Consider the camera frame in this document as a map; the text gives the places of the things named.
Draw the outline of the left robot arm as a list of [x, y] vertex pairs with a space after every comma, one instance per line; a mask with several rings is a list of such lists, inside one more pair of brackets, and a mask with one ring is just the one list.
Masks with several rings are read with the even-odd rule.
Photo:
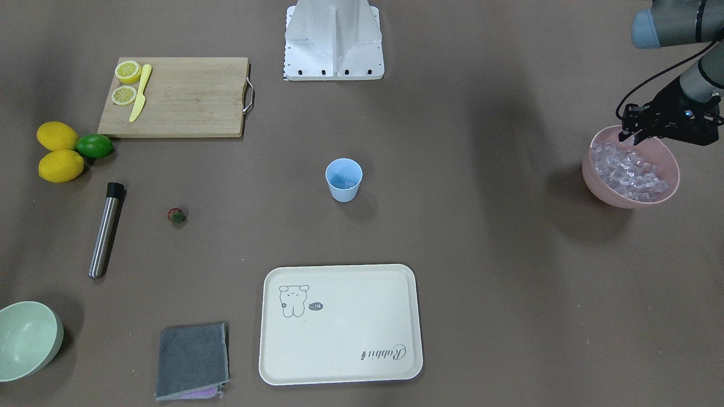
[[654, 1], [633, 19], [631, 40], [639, 49], [703, 43], [691, 66], [644, 104], [623, 99], [616, 114], [618, 139], [640, 144], [650, 137], [708, 146], [719, 139], [723, 90], [721, 1]]

